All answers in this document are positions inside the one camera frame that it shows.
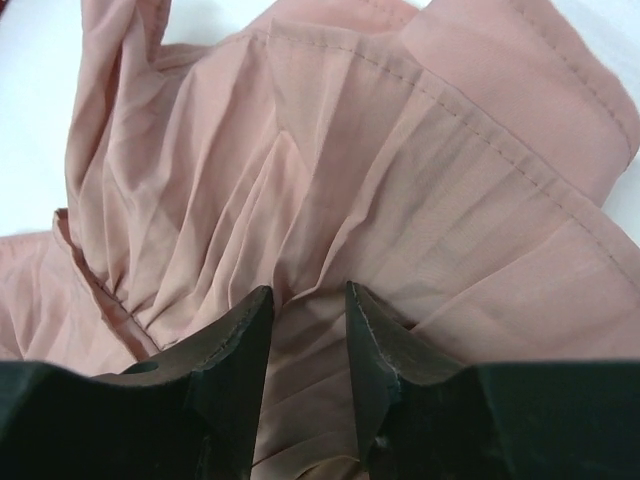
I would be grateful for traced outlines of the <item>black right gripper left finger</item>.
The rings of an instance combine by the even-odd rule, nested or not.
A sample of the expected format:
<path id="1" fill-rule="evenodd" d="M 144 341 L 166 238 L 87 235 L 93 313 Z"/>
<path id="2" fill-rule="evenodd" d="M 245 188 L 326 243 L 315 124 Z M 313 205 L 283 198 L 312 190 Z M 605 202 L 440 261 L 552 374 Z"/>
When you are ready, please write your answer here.
<path id="1" fill-rule="evenodd" d="M 119 374 L 1 365 L 5 479 L 246 479 L 274 319 L 261 286 Z"/>

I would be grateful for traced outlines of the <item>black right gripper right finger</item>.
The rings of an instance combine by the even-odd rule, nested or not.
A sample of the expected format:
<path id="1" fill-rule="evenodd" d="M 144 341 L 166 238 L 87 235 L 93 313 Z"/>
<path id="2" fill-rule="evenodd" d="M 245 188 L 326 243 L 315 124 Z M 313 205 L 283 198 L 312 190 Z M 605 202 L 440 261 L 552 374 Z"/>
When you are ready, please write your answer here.
<path id="1" fill-rule="evenodd" d="M 346 286 L 359 459 L 373 479 L 635 479 L 639 365 L 464 366 Z"/>

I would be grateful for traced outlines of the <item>pink skirt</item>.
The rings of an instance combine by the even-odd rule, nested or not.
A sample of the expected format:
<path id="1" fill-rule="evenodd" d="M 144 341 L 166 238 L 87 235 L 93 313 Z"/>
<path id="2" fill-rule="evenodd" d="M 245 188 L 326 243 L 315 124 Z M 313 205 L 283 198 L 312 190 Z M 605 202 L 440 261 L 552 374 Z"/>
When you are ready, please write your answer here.
<path id="1" fill-rule="evenodd" d="M 548 1 L 280 1 L 212 47 L 167 1 L 85 1 L 68 205 L 1 241 L 1 356 L 114 372 L 259 285 L 252 475 L 354 479 L 345 285 L 455 360 L 631 359 L 639 249 L 602 206 L 639 149 Z"/>

